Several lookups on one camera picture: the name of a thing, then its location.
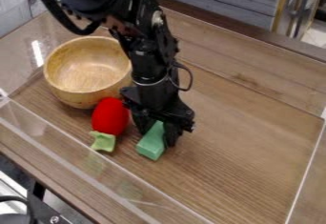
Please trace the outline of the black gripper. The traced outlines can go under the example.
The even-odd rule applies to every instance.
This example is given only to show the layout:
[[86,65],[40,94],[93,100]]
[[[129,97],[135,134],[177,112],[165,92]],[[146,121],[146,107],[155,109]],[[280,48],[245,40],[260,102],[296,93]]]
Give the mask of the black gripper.
[[122,88],[121,94],[123,104],[131,110],[139,133],[146,134],[157,120],[166,122],[163,140],[167,148],[174,147],[183,131],[194,131],[194,110],[183,103],[178,95],[166,99],[161,92],[155,92],[142,99],[138,87]]

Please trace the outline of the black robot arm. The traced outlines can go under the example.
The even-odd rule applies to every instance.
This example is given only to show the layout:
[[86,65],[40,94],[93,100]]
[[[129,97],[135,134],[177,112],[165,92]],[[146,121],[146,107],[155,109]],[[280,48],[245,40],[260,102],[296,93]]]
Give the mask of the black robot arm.
[[121,89],[141,133],[163,123],[163,143],[177,144],[195,126],[195,112],[181,100],[178,40],[157,0],[42,0],[72,33],[90,35],[105,25],[131,62],[134,85]]

